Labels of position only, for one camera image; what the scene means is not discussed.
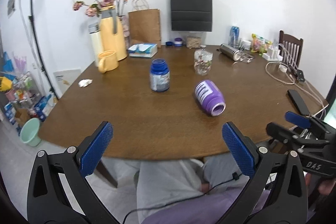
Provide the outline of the person's right hand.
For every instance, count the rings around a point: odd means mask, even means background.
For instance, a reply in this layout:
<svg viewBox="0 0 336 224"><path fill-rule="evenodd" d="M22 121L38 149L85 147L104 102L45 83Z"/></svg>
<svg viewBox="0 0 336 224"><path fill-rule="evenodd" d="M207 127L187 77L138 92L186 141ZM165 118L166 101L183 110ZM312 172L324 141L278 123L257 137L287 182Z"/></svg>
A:
<svg viewBox="0 0 336 224"><path fill-rule="evenodd" d="M330 180L320 178L317 175L305 173L305 183L307 187L307 195L310 196L317 188L319 194L328 196L335 186L335 178Z"/></svg>

